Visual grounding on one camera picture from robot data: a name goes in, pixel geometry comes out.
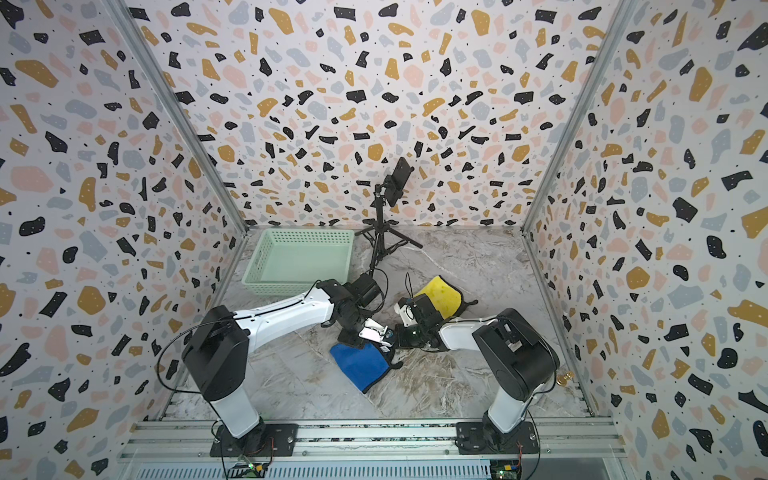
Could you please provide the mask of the blue grey dishcloth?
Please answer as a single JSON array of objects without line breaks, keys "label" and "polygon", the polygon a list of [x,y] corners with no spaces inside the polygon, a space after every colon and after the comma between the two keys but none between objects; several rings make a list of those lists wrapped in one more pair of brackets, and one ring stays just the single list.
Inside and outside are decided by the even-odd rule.
[{"label": "blue grey dishcloth", "polygon": [[393,349],[373,343],[366,343],[361,349],[337,344],[330,349],[330,354],[342,373],[363,394],[390,371],[403,366],[402,361],[394,362]]}]

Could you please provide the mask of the yellow grey dishcloth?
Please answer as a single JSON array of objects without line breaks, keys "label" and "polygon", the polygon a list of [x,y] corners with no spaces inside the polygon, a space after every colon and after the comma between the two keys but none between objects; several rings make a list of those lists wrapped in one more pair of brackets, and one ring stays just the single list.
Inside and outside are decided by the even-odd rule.
[{"label": "yellow grey dishcloth", "polygon": [[444,320],[459,317],[470,306],[478,304],[477,300],[466,301],[463,293],[440,275],[421,288],[418,295],[426,295]]}]

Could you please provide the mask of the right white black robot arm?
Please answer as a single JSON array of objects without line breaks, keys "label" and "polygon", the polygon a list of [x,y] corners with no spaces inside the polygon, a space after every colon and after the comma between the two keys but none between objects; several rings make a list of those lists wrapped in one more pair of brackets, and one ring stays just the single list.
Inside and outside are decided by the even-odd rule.
[{"label": "right white black robot arm", "polygon": [[420,294],[400,299],[395,311],[402,320],[395,329],[399,348],[483,355],[499,385],[486,417],[500,434],[517,429],[533,397],[545,393],[560,366],[547,341],[513,308],[485,319],[446,320],[429,297]]}]

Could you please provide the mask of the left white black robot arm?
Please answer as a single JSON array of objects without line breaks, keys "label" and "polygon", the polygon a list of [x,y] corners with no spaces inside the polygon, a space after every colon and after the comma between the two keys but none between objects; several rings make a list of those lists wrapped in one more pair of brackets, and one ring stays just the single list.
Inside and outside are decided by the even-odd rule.
[{"label": "left white black robot arm", "polygon": [[211,309],[182,353],[199,393],[240,440],[262,429],[246,385],[248,358],[268,343],[314,325],[338,325],[343,342],[358,347],[386,343],[388,328],[373,320],[369,305],[384,292],[367,273],[353,282],[318,281],[297,296],[250,310]]}]

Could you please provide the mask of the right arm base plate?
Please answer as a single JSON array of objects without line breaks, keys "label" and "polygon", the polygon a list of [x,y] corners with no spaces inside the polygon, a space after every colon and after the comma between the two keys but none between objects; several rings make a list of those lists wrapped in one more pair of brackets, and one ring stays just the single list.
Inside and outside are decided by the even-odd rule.
[{"label": "right arm base plate", "polygon": [[538,454],[538,434],[530,421],[523,421],[508,433],[495,427],[489,418],[456,424],[456,440],[461,455]]}]

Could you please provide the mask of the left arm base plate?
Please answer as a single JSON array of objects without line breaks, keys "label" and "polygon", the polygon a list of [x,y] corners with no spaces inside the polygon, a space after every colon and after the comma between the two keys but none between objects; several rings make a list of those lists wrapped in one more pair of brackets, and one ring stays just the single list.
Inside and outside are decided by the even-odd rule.
[{"label": "left arm base plate", "polygon": [[219,425],[210,448],[211,457],[240,456],[290,457],[293,454],[298,425],[260,422],[241,438],[235,438],[225,425]]}]

